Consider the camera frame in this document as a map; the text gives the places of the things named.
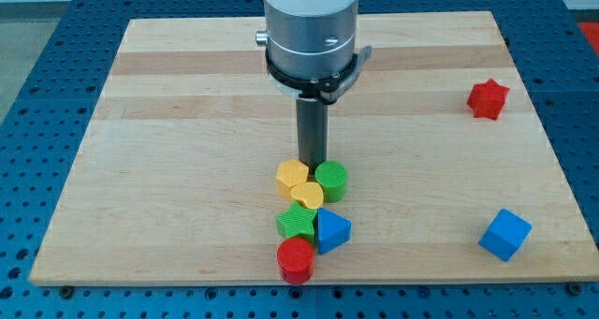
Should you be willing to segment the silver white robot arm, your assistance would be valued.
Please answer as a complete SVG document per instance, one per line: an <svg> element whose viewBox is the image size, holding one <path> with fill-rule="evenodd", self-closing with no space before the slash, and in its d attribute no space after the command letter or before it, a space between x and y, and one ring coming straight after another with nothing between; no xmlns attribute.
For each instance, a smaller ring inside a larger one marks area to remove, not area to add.
<svg viewBox="0 0 599 319"><path fill-rule="evenodd" d="M270 75L297 100L332 104L356 81L358 0L263 0Z"/></svg>

